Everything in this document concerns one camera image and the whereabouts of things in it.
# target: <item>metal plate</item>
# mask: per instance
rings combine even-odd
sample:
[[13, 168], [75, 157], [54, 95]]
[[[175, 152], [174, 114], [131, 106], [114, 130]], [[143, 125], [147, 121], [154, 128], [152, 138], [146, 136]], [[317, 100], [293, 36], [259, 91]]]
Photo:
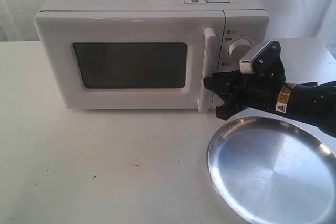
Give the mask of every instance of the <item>metal plate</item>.
[[250, 223], [336, 223], [336, 157], [301, 128], [232, 121], [211, 139], [207, 161], [218, 193]]

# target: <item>microwave dial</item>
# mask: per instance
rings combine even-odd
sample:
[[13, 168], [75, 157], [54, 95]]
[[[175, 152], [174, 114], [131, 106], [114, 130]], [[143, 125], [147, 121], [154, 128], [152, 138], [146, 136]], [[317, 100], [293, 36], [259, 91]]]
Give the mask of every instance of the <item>microwave dial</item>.
[[233, 42], [228, 49], [228, 53], [233, 62], [239, 62], [240, 59], [251, 50], [252, 44], [247, 39], [239, 39]]

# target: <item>table surface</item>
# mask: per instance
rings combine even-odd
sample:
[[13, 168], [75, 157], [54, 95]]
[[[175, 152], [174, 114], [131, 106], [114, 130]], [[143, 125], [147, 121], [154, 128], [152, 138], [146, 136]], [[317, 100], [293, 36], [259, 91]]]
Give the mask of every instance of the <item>table surface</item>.
[[[288, 81], [336, 80], [315, 39], [279, 41]], [[0, 223], [239, 223], [207, 171], [214, 111], [66, 109], [39, 42], [0, 43], [0, 86]], [[258, 115], [280, 118], [232, 119]]]

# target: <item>white microwave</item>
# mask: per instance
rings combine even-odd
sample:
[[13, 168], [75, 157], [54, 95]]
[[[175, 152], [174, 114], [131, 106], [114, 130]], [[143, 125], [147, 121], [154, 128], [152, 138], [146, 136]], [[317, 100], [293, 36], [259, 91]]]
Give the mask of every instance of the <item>white microwave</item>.
[[34, 19], [68, 108], [198, 109], [263, 41], [258, 0], [49, 0]]

